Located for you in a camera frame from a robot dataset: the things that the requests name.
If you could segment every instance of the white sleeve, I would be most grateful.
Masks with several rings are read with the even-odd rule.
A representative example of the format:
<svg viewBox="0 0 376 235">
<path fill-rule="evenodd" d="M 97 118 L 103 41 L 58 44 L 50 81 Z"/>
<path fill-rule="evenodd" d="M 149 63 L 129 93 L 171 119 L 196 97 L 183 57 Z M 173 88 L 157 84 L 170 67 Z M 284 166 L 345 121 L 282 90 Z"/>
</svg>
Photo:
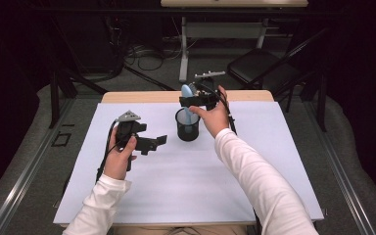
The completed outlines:
<svg viewBox="0 0 376 235">
<path fill-rule="evenodd" d="M 84 199 L 83 208 L 63 234 L 107 234 L 118 211 L 118 202 L 130 185 L 130 181 L 116 180 L 102 174 L 91 194 Z"/>
<path fill-rule="evenodd" d="M 292 186 L 233 131 L 226 128 L 215 136 L 215 151 L 253 205 L 262 234 L 317 234 Z"/>
</svg>

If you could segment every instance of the white paper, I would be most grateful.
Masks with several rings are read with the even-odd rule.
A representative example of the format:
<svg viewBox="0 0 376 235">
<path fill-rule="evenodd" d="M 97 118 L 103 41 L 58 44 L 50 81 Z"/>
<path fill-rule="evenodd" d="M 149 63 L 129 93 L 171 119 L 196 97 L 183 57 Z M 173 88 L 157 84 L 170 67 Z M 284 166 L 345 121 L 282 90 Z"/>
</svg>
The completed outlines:
<svg viewBox="0 0 376 235">
<path fill-rule="evenodd" d="M 177 137 L 178 103 L 99 104 L 78 155 L 70 184 L 54 219 L 70 223 L 95 184 L 109 128 L 131 110 L 147 130 L 139 136 L 167 135 L 166 144 L 137 160 L 126 180 L 131 189 L 122 198 L 115 224 L 192 224 L 255 222 L 253 208 L 236 179 L 217 158 L 213 138 L 200 120 L 199 137 Z M 275 102 L 230 102 L 240 138 L 272 163 L 301 196 L 313 220 L 323 219 L 320 206 L 283 114 Z"/>
</svg>

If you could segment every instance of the black mesh cup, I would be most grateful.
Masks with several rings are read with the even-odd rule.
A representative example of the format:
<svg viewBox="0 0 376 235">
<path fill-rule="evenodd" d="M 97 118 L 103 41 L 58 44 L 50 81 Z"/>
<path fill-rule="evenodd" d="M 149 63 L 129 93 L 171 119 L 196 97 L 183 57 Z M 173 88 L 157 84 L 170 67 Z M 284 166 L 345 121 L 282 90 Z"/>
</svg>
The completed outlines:
<svg viewBox="0 0 376 235">
<path fill-rule="evenodd" d="M 200 117 L 185 109 L 180 109 L 175 115 L 178 137 L 183 141 L 193 141 L 199 134 Z"/>
</svg>

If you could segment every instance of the gray carpet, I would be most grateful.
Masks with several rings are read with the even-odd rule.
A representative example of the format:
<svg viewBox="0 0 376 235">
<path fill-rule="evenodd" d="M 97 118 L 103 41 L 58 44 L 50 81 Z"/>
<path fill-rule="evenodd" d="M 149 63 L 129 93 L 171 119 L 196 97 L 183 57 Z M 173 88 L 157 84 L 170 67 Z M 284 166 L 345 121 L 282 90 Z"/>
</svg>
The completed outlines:
<svg viewBox="0 0 376 235">
<path fill-rule="evenodd" d="M 203 44 L 198 43 L 190 50 L 188 82 L 192 81 L 195 73 L 225 71 L 229 61 L 249 49 L 244 44 L 237 45 L 236 41 L 228 46 L 226 43 L 226 41 L 223 43 L 206 41 Z M 264 43 L 276 53 L 282 53 L 285 48 L 285 42 L 276 38 L 265 40 Z M 140 70 L 137 64 L 131 66 L 179 90 L 181 86 L 178 82 L 179 63 L 178 59 L 165 60 L 158 70 L 149 71 Z M 227 89 L 240 87 L 227 75 L 215 79 Z M 157 85 L 135 76 L 128 70 L 123 70 L 118 77 L 100 82 L 99 85 L 111 91 L 161 90 Z M 61 234 L 63 229 L 52 223 L 57 210 L 54 204 L 62 197 L 65 180 L 73 168 L 96 105 L 101 100 L 101 96 L 91 89 L 80 84 L 76 87 L 79 91 L 76 99 L 62 99 L 64 107 L 70 104 L 69 108 L 64 110 L 63 118 L 53 130 L 54 135 L 49 141 L 49 146 L 42 153 L 42 161 L 32 175 L 30 184 L 26 185 L 26 193 L 15 207 L 14 213 L 5 220 L 7 223 L 1 230 L 2 234 Z M 51 117 L 49 87 L 43 88 L 38 95 L 41 104 L 34 123 L 0 182 L 0 210 L 24 169 L 34 158 L 37 150 L 42 147 L 42 140 L 48 136 L 47 127 Z M 313 125 L 311 116 L 312 113 L 307 110 L 307 103 L 302 103 L 298 97 L 294 98 L 290 113 L 285 114 L 319 204 L 328 211 L 324 220 L 316 222 L 317 229 L 320 234 L 325 235 L 363 234 L 350 210 L 348 199 L 344 197 L 337 183 L 328 155 L 316 132 L 317 126 Z M 327 136 L 376 232 L 376 187 L 360 167 L 354 150 L 351 126 L 339 105 L 332 100 L 327 102 L 326 127 Z"/>
</svg>

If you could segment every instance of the hand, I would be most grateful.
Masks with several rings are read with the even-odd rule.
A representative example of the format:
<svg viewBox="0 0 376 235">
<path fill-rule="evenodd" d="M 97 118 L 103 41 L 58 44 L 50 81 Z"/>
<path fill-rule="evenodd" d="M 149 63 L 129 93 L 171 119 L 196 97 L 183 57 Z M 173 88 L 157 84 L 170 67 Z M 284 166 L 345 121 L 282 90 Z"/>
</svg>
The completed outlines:
<svg viewBox="0 0 376 235">
<path fill-rule="evenodd" d="M 136 138 L 134 136 L 130 137 L 127 145 L 119 150 L 116 144 L 116 133 L 118 132 L 118 127 L 116 126 L 112 131 L 112 136 L 109 143 L 109 152 L 106 159 L 105 171 L 104 173 L 113 179 L 123 180 L 126 177 L 127 169 L 127 159 L 136 159 L 136 156 L 131 156 L 133 150 L 136 147 Z"/>
<path fill-rule="evenodd" d="M 227 101 L 227 93 L 225 92 L 222 86 L 218 86 L 218 90 L 221 92 L 221 97 L 228 105 Z M 216 134 L 224 128 L 228 128 L 228 114 L 227 111 L 222 104 L 222 102 L 218 102 L 215 108 L 210 111 L 205 111 L 200 107 L 191 106 L 189 108 L 194 114 L 200 116 L 204 124 L 206 125 L 207 130 L 210 132 L 213 138 L 215 138 Z"/>
</svg>

